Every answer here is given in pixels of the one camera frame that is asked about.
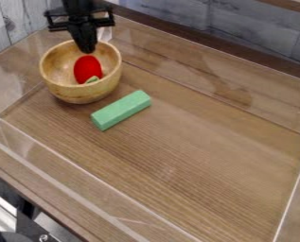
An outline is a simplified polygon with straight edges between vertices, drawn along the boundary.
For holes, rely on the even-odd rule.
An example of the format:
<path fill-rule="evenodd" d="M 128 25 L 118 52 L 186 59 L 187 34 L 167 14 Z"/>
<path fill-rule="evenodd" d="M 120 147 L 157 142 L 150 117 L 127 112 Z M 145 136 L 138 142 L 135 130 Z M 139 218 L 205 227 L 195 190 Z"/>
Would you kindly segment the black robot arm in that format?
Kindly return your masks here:
<path fill-rule="evenodd" d="M 98 29 L 115 26 L 112 7 L 104 0 L 60 0 L 62 6 L 44 11 L 50 31 L 67 31 L 82 53 L 95 51 Z"/>

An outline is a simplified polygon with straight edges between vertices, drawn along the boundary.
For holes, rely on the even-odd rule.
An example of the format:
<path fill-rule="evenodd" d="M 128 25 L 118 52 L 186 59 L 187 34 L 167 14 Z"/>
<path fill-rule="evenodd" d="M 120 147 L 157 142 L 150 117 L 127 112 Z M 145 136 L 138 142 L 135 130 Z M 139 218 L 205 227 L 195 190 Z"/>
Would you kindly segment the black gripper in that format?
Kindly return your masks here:
<path fill-rule="evenodd" d="M 95 50 L 98 42 L 96 28 L 115 26 L 112 7 L 108 4 L 95 4 L 88 10 L 82 10 L 78 14 L 68 13 L 64 7 L 56 7 L 46 10 L 43 16 L 47 19 L 51 31 L 68 29 L 78 48 L 83 53 L 92 53 Z M 86 42 L 80 29 L 82 24 L 84 24 Z"/>

